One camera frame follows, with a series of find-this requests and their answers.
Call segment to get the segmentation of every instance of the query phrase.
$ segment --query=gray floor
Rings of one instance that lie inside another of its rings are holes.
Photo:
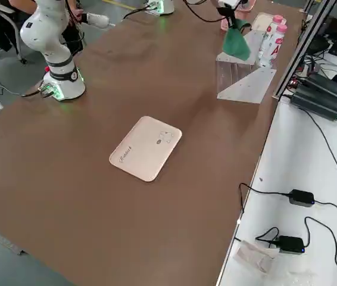
[[[140,7],[143,0],[116,0],[124,4]],[[112,23],[117,24],[129,11],[101,0],[81,0],[87,12],[106,14]],[[305,0],[276,0],[281,4],[303,7]],[[85,26],[85,37],[88,43],[98,39],[103,30]],[[33,86],[43,75],[45,62],[38,52],[22,45],[24,57],[28,60],[22,65],[12,49],[9,52],[0,51],[0,80],[11,91],[22,93]],[[0,95],[0,102],[6,106],[11,104],[18,96],[4,92]],[[31,255],[16,256],[9,249],[0,245],[0,286],[68,286],[72,285],[61,275],[51,271]]]

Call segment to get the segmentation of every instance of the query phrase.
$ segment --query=pink bottle cap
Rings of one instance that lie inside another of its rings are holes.
[[[283,17],[282,17],[281,15],[275,15],[275,16],[273,17],[273,22],[275,22],[275,23],[277,23],[277,24],[281,24],[282,19],[283,19]]]
[[[288,29],[287,25],[278,25],[277,26],[277,32],[279,32],[279,33],[285,33],[287,29]]]

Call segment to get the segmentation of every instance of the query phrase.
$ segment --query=plastic water bottle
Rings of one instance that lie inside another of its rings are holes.
[[[283,43],[283,38],[285,37],[287,29],[288,27],[286,25],[277,26],[276,32],[273,34],[272,39],[269,42],[268,48],[264,51],[264,54],[260,59],[261,67],[272,67]]]
[[[263,42],[258,50],[258,58],[262,58],[265,50],[268,48],[270,40],[275,33],[277,26],[281,24],[283,17],[281,15],[275,15],[272,19],[272,22],[266,29],[264,34]]]

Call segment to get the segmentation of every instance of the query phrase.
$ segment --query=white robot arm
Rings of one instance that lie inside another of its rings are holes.
[[[23,24],[20,36],[23,42],[43,54],[49,72],[43,78],[43,90],[56,100],[81,96],[85,91],[83,79],[77,70],[69,49],[59,38],[69,23],[64,0],[35,0],[38,7]]]

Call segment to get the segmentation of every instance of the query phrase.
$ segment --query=chair leg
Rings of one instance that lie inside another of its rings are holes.
[[[15,41],[16,41],[16,50],[17,50],[17,57],[19,59],[19,61],[22,63],[22,64],[26,64],[27,63],[27,60],[24,59],[22,56],[21,56],[21,50],[20,50],[20,32],[19,32],[19,29],[18,27],[16,26],[16,24],[11,20],[11,18],[9,18],[6,14],[4,14],[3,12],[0,12],[0,16],[5,19],[7,22],[9,22],[12,27],[14,28],[15,30]]]

